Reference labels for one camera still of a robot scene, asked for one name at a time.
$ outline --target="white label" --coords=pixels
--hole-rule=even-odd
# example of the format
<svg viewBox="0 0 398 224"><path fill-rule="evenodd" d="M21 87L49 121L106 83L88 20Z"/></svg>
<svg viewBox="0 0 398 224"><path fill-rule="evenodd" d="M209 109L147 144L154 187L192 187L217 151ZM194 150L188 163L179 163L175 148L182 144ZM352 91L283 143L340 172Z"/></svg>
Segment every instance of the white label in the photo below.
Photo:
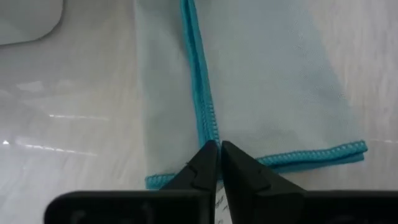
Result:
<svg viewBox="0 0 398 224"><path fill-rule="evenodd" d="M215 224L232 224L225 189L221 184L217 186Z"/></svg>

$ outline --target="light blue cloth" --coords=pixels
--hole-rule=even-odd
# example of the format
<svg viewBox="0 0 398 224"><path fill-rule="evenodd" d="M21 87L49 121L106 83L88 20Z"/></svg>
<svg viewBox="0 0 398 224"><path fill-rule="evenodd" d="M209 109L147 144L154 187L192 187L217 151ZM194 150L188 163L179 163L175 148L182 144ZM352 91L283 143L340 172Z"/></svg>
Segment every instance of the light blue cloth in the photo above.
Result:
<svg viewBox="0 0 398 224"><path fill-rule="evenodd" d="M363 160L366 144L304 2L195 4L136 1L148 188L209 139L278 172Z"/></svg>

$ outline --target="blue stitched edge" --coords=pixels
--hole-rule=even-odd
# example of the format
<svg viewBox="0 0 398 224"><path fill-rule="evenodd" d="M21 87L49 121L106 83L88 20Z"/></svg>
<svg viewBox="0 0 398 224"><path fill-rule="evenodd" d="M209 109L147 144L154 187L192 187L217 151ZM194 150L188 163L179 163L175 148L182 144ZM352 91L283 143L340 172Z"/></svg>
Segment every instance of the blue stitched edge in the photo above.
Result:
<svg viewBox="0 0 398 224"><path fill-rule="evenodd" d="M197 118L199 146L209 140L220 143L218 127L215 118L213 100L205 60L205 53L199 31L195 3L192 0L181 0L183 36L190 64L192 97Z"/></svg>
<svg viewBox="0 0 398 224"><path fill-rule="evenodd" d="M363 153L368 150L361 141L342 144L330 149L295 151L257 158L276 172L297 172L324 166L358 162L364 159ZM152 175L145 178L147 189L160 189L175 177L175 174Z"/></svg>

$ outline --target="glossy white surface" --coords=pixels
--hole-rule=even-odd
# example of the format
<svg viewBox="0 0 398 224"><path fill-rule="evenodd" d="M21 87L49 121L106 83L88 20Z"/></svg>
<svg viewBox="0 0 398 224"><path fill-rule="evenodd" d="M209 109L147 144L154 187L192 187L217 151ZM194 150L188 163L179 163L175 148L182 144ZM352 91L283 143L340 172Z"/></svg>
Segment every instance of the glossy white surface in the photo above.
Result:
<svg viewBox="0 0 398 224"><path fill-rule="evenodd" d="M36 40L59 22L63 0L1 0L0 44Z"/></svg>
<svg viewBox="0 0 398 224"><path fill-rule="evenodd" d="M78 189L143 189L130 0L71 0L47 38L0 47L0 223Z"/></svg>
<svg viewBox="0 0 398 224"><path fill-rule="evenodd" d="M370 151L286 176L306 189L398 189L398 8L308 0ZM143 189L131 0L69 0L47 38L0 47L0 223L41 223L55 196Z"/></svg>

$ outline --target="microfiber cloth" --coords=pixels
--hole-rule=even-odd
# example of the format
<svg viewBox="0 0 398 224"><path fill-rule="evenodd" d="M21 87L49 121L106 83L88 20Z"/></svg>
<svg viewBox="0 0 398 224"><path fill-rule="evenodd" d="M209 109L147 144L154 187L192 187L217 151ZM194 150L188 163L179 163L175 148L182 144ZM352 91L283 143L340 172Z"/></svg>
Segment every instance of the microfiber cloth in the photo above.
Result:
<svg viewBox="0 0 398 224"><path fill-rule="evenodd" d="M207 140L277 172L367 150L303 0L136 0L148 189Z"/></svg>

